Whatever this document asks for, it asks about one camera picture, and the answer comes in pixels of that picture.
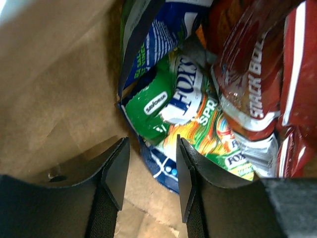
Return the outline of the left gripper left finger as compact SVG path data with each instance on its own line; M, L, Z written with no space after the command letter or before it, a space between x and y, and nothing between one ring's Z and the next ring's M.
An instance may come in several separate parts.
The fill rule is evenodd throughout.
M129 161L130 141L124 137L86 164L46 182L1 175L1 237L113 237Z

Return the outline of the green yellow candy packet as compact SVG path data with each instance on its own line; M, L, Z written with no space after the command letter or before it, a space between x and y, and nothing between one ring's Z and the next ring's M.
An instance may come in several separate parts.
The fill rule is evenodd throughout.
M177 178L177 137L226 171L253 180L209 79L188 56L173 51L162 58L142 89L124 106L125 114L163 173Z

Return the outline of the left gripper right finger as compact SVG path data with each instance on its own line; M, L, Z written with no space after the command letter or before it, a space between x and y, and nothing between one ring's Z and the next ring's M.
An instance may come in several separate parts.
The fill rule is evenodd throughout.
M240 178L177 138L182 221L191 238L314 238L315 178Z

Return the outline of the green paper bag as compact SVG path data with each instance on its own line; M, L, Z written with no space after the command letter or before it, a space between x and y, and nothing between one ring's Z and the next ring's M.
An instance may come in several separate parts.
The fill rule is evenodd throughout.
M113 238L189 238L179 193L146 168L119 103L123 2L0 3L0 176L46 182L127 137L130 161ZM188 57L212 91L206 53L205 66Z

